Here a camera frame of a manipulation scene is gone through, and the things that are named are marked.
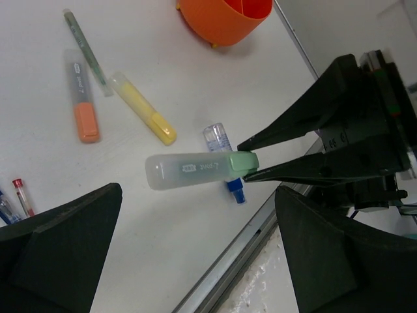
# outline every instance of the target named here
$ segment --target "yellow highlighter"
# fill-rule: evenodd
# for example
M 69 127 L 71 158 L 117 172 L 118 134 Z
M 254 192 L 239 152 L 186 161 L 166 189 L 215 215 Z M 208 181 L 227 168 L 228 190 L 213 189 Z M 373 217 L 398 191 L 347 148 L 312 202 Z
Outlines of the yellow highlighter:
M 109 83 L 165 145 L 171 145 L 177 139 L 177 132 L 174 128 L 122 73 L 116 72 L 110 76 Z

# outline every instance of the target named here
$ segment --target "blue cap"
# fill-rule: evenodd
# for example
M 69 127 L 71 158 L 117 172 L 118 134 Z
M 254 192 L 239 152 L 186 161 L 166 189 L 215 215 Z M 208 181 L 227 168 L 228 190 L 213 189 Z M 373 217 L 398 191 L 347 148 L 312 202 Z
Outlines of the blue cap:
M 242 204 L 246 202 L 245 195 L 243 193 L 243 184 L 240 178 L 235 179 L 227 183 L 227 188 L 234 195 L 236 202 Z

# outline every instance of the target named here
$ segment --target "orange cap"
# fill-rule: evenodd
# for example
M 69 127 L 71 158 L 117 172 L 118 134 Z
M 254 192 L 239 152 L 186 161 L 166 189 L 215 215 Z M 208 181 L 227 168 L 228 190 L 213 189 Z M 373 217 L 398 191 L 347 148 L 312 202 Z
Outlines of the orange cap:
M 100 132 L 94 112 L 94 106 L 90 102 L 82 102 L 74 106 L 78 137 L 82 142 L 97 142 L 100 139 Z

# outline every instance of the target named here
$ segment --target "highlighter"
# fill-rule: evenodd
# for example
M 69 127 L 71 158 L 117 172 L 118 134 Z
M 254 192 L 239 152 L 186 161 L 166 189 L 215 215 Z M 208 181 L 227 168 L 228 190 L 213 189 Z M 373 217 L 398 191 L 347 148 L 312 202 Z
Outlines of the highlighter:
M 237 179 L 258 167 L 257 155 L 245 151 L 152 155 L 145 161 L 146 178 L 153 190 Z
M 94 111 L 85 59 L 79 50 L 65 50 L 64 60 L 79 139 L 97 142 L 100 131 Z
M 110 76 L 109 84 L 165 145 L 171 145 L 177 139 L 174 128 L 122 73 Z

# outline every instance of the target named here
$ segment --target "orange highlighter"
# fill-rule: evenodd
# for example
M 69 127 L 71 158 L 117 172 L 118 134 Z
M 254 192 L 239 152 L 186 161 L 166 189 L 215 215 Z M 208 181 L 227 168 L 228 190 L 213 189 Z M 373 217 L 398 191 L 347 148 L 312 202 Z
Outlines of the orange highlighter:
M 65 50 L 64 60 L 78 137 L 84 143 L 97 142 L 100 139 L 100 131 L 98 130 L 84 55 L 79 50 Z

